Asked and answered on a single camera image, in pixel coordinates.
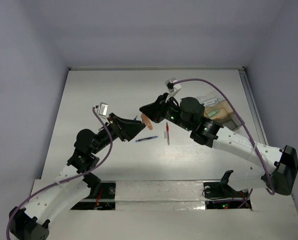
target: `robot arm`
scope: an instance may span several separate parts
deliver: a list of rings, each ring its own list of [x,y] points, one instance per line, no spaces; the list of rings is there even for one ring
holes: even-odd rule
[[[166,119],[191,132],[190,138],[200,145],[234,154],[262,167],[249,139],[236,134],[216,121],[204,117],[205,107],[196,98],[186,97],[178,104],[170,95],[170,93],[160,95],[155,102],[141,107],[140,111],[155,123],[160,123]],[[256,146],[264,159],[275,192],[281,195],[290,195],[298,172],[296,150],[288,145],[284,149],[260,143],[256,143]],[[237,186],[242,186],[241,181],[240,184],[236,185],[235,181],[229,181],[230,174],[226,174],[226,176],[228,178],[226,184],[238,191],[254,187],[244,185],[244,188],[237,189]],[[264,188],[271,189],[266,175],[253,175],[252,177],[258,178],[256,180],[262,182]]]
[[[137,120],[123,119],[109,114],[106,124],[112,140],[132,140],[146,126]],[[60,213],[71,209],[87,196],[96,196],[101,180],[91,172],[66,181],[77,174],[86,173],[99,162],[95,156],[111,140],[103,128],[97,134],[89,129],[81,130],[74,143],[74,152],[66,166],[57,175],[55,186],[43,191],[17,211],[11,220],[10,232],[19,240],[45,240],[49,235],[49,225]],[[16,211],[15,207],[9,217]]]
[[[204,117],[205,107],[197,99],[186,97],[179,104],[174,99],[174,95],[179,90],[178,85],[174,91],[164,93],[155,102],[141,107],[140,111],[155,123],[166,119],[176,124],[190,132],[190,138],[200,145],[234,154],[262,167],[253,145],[247,138]],[[117,138],[121,141],[130,141],[145,128],[141,121],[119,118],[113,113],[109,115],[108,121],[109,124],[106,126],[113,141]],[[95,154],[110,142],[108,133],[104,129],[97,134],[89,129],[80,131],[74,144],[74,153],[54,180],[54,187],[37,195],[20,210],[16,211],[15,207],[10,212],[9,216],[14,215],[11,219],[10,232],[19,240],[45,240],[49,235],[49,224],[61,212],[71,209],[88,195],[98,194],[101,180],[92,173],[70,181],[65,180],[76,176],[77,173],[82,174],[93,169],[99,162]],[[296,150],[291,146],[280,149],[263,144],[257,144],[257,148],[264,158],[276,193],[290,195],[298,172]],[[220,182],[211,184],[222,197],[230,198],[230,193],[234,189],[237,191],[243,189],[235,185],[234,181],[229,181],[232,172],[232,170],[225,172]],[[263,184],[262,187],[270,188],[266,175],[255,177]]]

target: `screw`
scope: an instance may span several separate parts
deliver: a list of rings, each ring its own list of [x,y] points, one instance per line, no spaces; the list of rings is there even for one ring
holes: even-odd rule
[[[110,194],[115,194],[115,192],[116,192],[116,189],[113,186],[109,188]]]
[[[206,187],[204,188],[204,192],[205,192],[206,194],[210,194],[210,193],[211,193],[211,188],[210,188],[210,186],[206,186]]]

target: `orange object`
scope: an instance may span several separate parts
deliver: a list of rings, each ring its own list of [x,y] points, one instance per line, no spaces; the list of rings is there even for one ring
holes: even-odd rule
[[[167,121],[165,122],[165,128],[166,128],[166,131],[167,131],[167,143],[168,143],[168,146],[169,146],[170,145],[169,125],[168,125],[168,122]]]
[[[141,120],[142,120],[142,123],[145,124],[150,130],[154,129],[150,119],[143,113],[141,114]]]

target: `blue pen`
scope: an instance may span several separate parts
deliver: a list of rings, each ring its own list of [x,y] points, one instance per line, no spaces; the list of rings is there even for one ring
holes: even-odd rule
[[[141,138],[141,139],[138,139],[136,140],[135,142],[138,143],[138,142],[142,142],[142,141],[146,141],[146,140],[150,140],[150,139],[156,139],[158,136],[150,136],[150,137],[146,137],[146,138]]]

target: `gray wall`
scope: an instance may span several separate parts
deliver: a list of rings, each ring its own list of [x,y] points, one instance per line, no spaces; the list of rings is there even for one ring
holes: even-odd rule
[[[68,73],[46,33],[38,15],[0,0],[0,240],[40,177]]]
[[[298,0],[284,4],[247,74],[270,145],[298,154]],[[298,210],[298,176],[293,196]]]
[[[245,66],[284,0],[31,0],[70,67]]]

